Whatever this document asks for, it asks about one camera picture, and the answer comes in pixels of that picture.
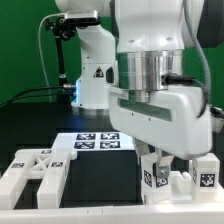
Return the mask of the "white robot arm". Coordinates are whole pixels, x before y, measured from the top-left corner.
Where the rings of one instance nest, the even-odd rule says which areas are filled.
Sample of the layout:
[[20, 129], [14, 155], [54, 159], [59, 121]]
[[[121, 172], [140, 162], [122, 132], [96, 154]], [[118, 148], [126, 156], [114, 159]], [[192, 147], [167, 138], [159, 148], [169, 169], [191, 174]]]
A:
[[210, 85], [182, 73], [182, 52], [199, 47], [195, 35], [204, 0], [56, 0], [66, 20], [109, 15], [115, 30], [82, 26], [81, 49], [89, 60], [109, 57], [114, 77], [95, 81], [84, 72], [74, 106], [105, 110], [114, 129], [190, 160], [212, 147]]

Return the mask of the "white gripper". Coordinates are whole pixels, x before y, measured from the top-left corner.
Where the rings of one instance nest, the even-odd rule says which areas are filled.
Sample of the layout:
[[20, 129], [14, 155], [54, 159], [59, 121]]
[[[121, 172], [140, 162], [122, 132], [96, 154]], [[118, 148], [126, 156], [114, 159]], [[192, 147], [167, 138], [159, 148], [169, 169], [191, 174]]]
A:
[[156, 176], [162, 179], [169, 176], [174, 156], [188, 160], [210, 152], [210, 108], [206, 107], [199, 116], [202, 105], [203, 95], [198, 87], [170, 86], [165, 91], [152, 92], [149, 103], [133, 102], [126, 90], [109, 88], [113, 128], [134, 137], [137, 162], [152, 152], [150, 145], [159, 148]]

